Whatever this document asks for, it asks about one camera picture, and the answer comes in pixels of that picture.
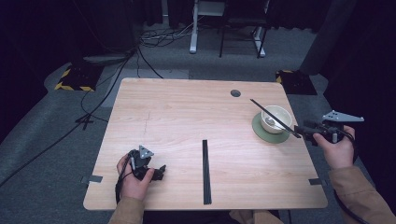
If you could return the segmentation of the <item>person's tan clothing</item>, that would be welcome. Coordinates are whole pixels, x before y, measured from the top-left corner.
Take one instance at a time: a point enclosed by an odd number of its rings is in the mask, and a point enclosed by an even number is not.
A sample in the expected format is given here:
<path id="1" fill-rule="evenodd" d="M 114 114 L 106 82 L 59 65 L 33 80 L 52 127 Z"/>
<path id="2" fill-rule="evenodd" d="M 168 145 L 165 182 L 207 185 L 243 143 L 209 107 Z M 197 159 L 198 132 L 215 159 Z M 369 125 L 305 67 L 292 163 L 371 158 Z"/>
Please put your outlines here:
<path id="1" fill-rule="evenodd" d="M 239 224 L 283 224 L 268 210 L 232 210 L 229 215 Z"/>

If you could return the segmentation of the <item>grey round stand foot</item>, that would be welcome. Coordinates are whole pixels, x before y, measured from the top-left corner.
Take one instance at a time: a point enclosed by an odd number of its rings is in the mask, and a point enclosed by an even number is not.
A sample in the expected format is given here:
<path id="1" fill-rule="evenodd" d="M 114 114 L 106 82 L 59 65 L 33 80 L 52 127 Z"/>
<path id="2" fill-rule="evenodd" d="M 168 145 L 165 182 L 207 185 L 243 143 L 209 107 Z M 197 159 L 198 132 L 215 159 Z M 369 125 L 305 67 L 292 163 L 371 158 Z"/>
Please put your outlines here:
<path id="1" fill-rule="evenodd" d="M 114 64 L 124 63 L 130 58 L 130 54 L 105 54 L 87 56 L 83 58 L 83 61 L 93 66 L 110 66 Z"/>

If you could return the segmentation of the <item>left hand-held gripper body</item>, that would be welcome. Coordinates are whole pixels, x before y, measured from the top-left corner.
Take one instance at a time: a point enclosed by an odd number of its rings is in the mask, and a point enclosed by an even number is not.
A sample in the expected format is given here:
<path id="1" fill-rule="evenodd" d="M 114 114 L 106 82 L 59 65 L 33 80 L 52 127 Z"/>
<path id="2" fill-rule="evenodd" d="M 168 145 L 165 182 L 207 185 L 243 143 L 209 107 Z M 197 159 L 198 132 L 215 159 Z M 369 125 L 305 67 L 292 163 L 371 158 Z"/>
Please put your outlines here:
<path id="1" fill-rule="evenodd" d="M 149 169 L 149 162 L 153 155 L 154 153 L 152 151 L 143 146 L 129 152 L 132 170 L 137 179 L 142 180 L 145 177 L 146 172 Z"/>

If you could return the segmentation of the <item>person's right hand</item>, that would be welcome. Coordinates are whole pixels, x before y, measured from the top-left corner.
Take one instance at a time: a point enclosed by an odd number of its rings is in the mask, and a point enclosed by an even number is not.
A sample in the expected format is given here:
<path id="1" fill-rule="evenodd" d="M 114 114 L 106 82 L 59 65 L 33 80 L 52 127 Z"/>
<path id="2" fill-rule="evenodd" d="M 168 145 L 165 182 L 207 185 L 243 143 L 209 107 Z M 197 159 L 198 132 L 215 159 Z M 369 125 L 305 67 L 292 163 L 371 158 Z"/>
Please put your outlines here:
<path id="1" fill-rule="evenodd" d="M 346 135 L 336 144 L 328 142 L 320 133 L 314 133 L 313 137 L 323 149 L 325 160 L 332 169 L 347 168 L 353 165 L 354 147 Z"/>

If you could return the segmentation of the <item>cream ceramic bowl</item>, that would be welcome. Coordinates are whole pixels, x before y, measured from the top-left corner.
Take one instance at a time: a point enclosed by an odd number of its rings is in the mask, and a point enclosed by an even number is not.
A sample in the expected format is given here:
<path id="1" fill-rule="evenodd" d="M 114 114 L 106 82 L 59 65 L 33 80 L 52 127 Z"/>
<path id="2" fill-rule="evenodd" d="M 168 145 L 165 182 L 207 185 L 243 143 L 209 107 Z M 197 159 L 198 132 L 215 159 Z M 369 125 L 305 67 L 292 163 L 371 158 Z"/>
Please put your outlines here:
<path id="1" fill-rule="evenodd" d="M 270 111 L 273 115 L 275 115 L 277 118 L 281 119 L 285 124 L 287 124 L 289 126 L 292 124 L 291 115 L 285 108 L 278 106 L 278 105 L 268 105 L 265 108 L 268 111 Z M 274 122 L 280 129 L 278 129 L 277 127 L 268 125 L 265 122 L 265 118 L 271 118 L 271 117 L 269 117 L 264 111 L 262 111 L 261 115 L 262 115 L 261 124 L 265 131 L 267 131 L 268 133 L 282 133 L 285 131 L 285 130 L 283 130 L 283 127 L 281 125 L 276 123 L 275 120 L 274 120 Z"/>

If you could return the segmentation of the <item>black chair frame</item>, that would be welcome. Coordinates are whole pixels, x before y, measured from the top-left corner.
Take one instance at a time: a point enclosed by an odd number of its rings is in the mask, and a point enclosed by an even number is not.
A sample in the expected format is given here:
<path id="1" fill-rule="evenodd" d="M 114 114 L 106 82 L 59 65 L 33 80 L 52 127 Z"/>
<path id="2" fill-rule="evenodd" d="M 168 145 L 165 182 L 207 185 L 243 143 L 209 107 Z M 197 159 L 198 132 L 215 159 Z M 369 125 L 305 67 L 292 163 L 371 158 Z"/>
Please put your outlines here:
<path id="1" fill-rule="evenodd" d="M 245 28 L 253 27 L 253 30 L 249 34 L 247 41 L 251 41 L 254 44 L 252 33 L 256 27 L 265 28 L 267 31 L 269 29 L 267 19 L 264 16 L 224 16 L 223 24 L 221 25 L 221 40 L 219 47 L 219 56 L 222 57 L 224 42 L 227 40 L 226 31 L 232 28 Z"/>

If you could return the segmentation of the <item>green round saucer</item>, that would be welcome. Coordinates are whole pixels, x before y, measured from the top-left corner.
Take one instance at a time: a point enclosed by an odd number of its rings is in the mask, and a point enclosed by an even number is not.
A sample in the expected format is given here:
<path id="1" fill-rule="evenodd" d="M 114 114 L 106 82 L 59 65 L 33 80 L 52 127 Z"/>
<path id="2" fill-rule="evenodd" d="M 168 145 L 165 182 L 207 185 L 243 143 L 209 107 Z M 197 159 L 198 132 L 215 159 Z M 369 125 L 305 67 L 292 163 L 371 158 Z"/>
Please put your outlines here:
<path id="1" fill-rule="evenodd" d="M 268 133 L 264 130 L 261 124 L 262 115 L 258 113 L 252 120 L 252 129 L 254 133 L 260 137 L 260 139 L 271 143 L 271 144 L 280 144 L 285 142 L 289 137 L 289 133 Z"/>

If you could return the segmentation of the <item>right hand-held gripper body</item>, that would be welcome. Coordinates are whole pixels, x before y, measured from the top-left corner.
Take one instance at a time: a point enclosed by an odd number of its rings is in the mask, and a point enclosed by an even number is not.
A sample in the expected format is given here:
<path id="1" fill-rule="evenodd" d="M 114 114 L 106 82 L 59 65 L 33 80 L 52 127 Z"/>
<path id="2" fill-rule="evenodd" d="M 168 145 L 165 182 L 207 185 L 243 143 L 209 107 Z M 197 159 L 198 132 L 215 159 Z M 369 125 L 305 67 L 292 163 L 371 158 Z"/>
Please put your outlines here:
<path id="1" fill-rule="evenodd" d="M 314 130 L 330 143 L 336 144 L 346 135 L 344 124 L 348 122 L 364 122 L 364 117 L 356 117 L 333 110 L 322 116 L 322 122 L 314 124 Z"/>

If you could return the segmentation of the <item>person's left hand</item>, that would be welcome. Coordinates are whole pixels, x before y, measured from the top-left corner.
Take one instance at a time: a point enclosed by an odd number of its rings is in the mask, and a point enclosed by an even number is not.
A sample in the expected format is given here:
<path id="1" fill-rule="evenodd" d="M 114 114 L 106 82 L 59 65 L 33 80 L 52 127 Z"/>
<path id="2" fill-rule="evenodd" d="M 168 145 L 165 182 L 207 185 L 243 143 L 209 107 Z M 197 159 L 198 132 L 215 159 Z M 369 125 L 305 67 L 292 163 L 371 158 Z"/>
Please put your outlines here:
<path id="1" fill-rule="evenodd" d="M 142 180 L 133 175 L 132 167 L 129 164 L 129 157 L 125 154 L 117 164 L 118 173 L 122 179 L 120 197 L 134 198 L 143 201 L 147 195 L 149 183 L 154 174 L 154 169 L 149 168 Z"/>

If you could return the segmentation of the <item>yellow-black striped stand base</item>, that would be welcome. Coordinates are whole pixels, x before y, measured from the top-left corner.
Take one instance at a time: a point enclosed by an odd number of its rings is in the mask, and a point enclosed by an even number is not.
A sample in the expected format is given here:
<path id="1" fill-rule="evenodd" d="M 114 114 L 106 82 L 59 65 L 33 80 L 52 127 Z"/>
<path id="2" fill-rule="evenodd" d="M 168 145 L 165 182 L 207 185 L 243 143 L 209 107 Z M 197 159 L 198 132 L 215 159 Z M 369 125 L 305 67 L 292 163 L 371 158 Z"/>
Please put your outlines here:
<path id="1" fill-rule="evenodd" d="M 283 86 L 286 94 L 317 95 L 310 77 L 300 71 L 278 70 L 276 81 Z"/>
<path id="2" fill-rule="evenodd" d="M 95 91 L 103 70 L 103 66 L 76 67 L 69 65 L 56 84 L 55 90 Z"/>

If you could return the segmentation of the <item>white desk leg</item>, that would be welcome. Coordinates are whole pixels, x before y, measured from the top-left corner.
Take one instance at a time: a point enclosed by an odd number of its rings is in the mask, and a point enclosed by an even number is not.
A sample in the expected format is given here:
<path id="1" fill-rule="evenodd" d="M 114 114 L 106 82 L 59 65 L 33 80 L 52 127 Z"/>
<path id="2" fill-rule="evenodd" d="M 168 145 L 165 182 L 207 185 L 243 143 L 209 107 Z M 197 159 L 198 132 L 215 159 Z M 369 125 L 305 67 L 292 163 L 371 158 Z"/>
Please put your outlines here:
<path id="1" fill-rule="evenodd" d="M 193 15 L 192 15 L 192 31 L 191 31 L 191 42 L 190 42 L 190 53 L 195 54 L 197 52 L 197 40 L 198 40 L 198 5 L 199 0 L 194 0 Z"/>
<path id="2" fill-rule="evenodd" d="M 252 33 L 253 41 L 257 50 L 257 57 L 262 58 L 266 55 L 264 51 L 264 41 L 266 37 L 267 30 L 262 27 L 256 27 Z"/>

